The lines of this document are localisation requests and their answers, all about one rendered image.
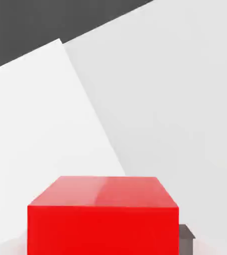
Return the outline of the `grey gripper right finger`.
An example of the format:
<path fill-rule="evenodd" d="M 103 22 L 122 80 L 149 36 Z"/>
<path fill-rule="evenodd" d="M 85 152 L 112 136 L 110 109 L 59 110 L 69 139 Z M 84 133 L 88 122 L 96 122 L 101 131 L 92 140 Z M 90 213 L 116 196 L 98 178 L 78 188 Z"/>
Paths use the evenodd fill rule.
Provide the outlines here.
<path fill-rule="evenodd" d="M 208 246 L 185 224 L 179 224 L 179 255 L 209 255 Z"/>

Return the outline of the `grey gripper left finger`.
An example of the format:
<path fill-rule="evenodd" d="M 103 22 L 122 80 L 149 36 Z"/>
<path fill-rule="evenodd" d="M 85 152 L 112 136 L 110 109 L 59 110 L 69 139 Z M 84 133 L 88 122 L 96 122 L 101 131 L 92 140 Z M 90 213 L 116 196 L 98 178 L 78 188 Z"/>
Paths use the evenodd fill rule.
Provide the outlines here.
<path fill-rule="evenodd" d="M 27 242 L 21 242 L 17 245 L 16 255 L 27 255 Z"/>

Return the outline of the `small red cube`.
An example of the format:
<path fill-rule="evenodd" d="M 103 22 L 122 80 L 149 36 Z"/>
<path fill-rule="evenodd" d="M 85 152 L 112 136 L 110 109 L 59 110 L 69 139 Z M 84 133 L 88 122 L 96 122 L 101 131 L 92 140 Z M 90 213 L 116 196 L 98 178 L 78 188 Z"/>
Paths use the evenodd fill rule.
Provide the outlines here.
<path fill-rule="evenodd" d="M 156 177 L 61 176 L 27 207 L 27 255 L 179 255 L 179 207 Z"/>

